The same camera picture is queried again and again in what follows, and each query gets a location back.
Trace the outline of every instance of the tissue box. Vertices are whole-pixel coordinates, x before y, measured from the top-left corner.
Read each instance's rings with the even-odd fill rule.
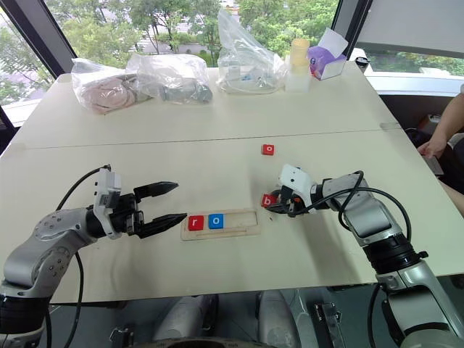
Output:
[[[347,58],[340,54],[335,58],[332,53],[320,46],[310,47],[307,50],[311,73],[318,80],[325,80],[340,75]]]

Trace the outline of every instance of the table surface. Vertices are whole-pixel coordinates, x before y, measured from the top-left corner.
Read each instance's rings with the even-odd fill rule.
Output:
[[[230,95],[209,69],[213,100],[207,105],[145,101],[107,115],[79,105],[70,75],[62,75],[14,138],[26,148],[195,141],[369,131],[396,120],[354,62],[342,75],[311,82],[308,94],[279,91]]]
[[[275,155],[262,156],[262,144],[274,144]],[[335,212],[291,219],[260,207],[261,195],[276,187],[285,163],[300,166],[319,182],[364,170],[370,186],[403,203],[413,226],[413,245],[416,251],[428,251],[435,274],[463,271],[464,220],[402,130],[188,144],[11,146],[0,160],[0,221],[3,233],[9,234],[0,244],[0,265],[77,178],[105,163],[121,174],[123,193],[161,180],[180,184],[141,203],[146,219],[169,212],[255,208],[261,234],[181,241],[178,225],[144,240],[101,239],[81,252],[86,302],[374,282],[363,251],[339,226]],[[93,191],[89,179],[66,207],[91,204]],[[395,206],[386,203],[404,226]],[[52,301],[74,302],[77,284],[77,267],[71,262]]]

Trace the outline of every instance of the bagged robot part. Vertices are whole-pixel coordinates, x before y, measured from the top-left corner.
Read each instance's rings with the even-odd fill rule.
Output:
[[[277,54],[264,48],[223,9],[217,15],[217,25],[222,45],[217,84],[222,90],[266,94],[283,87],[287,66]]]
[[[133,54],[126,72],[136,74],[139,90],[154,98],[177,104],[212,99],[206,62],[191,54]]]
[[[72,88],[80,104],[92,112],[105,114],[149,98],[140,92],[135,74],[83,58],[72,61]]]

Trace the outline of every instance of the person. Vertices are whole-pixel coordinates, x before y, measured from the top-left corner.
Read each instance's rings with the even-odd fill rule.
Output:
[[[461,92],[447,105],[434,134],[429,141],[420,145],[418,151],[425,157],[439,159],[447,147],[448,141],[464,127],[464,85]],[[440,182],[450,199],[464,217],[464,194]]]

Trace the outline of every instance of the plastic bottle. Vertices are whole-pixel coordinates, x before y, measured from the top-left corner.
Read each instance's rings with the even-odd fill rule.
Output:
[[[295,38],[291,42],[290,69],[286,77],[287,92],[308,92],[310,90],[311,74],[307,49],[310,42],[305,38]]]

